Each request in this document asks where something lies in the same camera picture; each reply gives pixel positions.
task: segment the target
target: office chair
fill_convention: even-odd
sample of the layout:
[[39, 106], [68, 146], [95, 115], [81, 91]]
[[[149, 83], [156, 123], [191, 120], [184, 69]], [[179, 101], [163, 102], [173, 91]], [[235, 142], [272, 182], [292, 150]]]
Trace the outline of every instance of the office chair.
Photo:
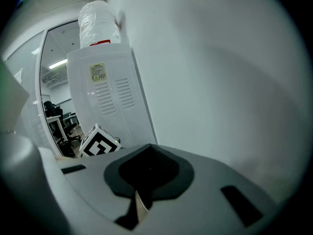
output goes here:
[[64, 121], [63, 121], [63, 110], [60, 108], [60, 106], [55, 108], [55, 112], [56, 112], [56, 116], [60, 115], [59, 119], [61, 121], [63, 130], [65, 132], [65, 135], [67, 136], [68, 141], [78, 140], [79, 142], [81, 142], [81, 137], [79, 135], [70, 137], [70, 135], [73, 134], [71, 130], [77, 125], [77, 123], [73, 123], [73, 124], [69, 124], [68, 126], [65, 126]]
[[[71, 141], [73, 140], [78, 140], [79, 142], [81, 142], [81, 137], [78, 135], [78, 136], [74, 136], [74, 137], [70, 137], [70, 135], [72, 134], [71, 130], [77, 125], [76, 123], [75, 124], [70, 124], [69, 126], [65, 126], [65, 124], [63, 123], [63, 110], [59, 107], [57, 108], [54, 108], [53, 104], [50, 102], [50, 101], [46, 101], [44, 103], [44, 107], [45, 107], [45, 115], [46, 117], [54, 117], [54, 116], [60, 116], [59, 119], [60, 119], [60, 122], [61, 122], [61, 125], [62, 125], [62, 128], [64, 130], [64, 133], [65, 135], [67, 136], [67, 140], [68, 140], [68, 143], [70, 144], [70, 146], [73, 146]], [[58, 126], [56, 126], [56, 123], [51, 123], [50, 124], [53, 128], [53, 135], [60, 139], [57, 144], [58, 145], [61, 145], [61, 143], [65, 142], [64, 141], [64, 138], [61, 134], [61, 131], [59, 129]]]

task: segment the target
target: black rubber pad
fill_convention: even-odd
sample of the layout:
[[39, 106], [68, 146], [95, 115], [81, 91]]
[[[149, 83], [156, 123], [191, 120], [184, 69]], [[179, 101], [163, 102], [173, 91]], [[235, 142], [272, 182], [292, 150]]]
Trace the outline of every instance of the black rubber pad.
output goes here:
[[68, 174], [68, 173], [76, 172], [76, 171], [82, 170], [82, 169], [86, 169], [86, 167], [83, 166], [82, 164], [79, 164], [79, 165], [75, 165], [72, 167], [67, 167], [67, 168], [61, 169], [61, 171], [63, 172], [63, 174]]
[[191, 164], [156, 145], [145, 145], [107, 166], [104, 179], [113, 193], [131, 199], [127, 213], [115, 222], [129, 230], [137, 224], [135, 191], [147, 209], [153, 201], [178, 198], [194, 179]]

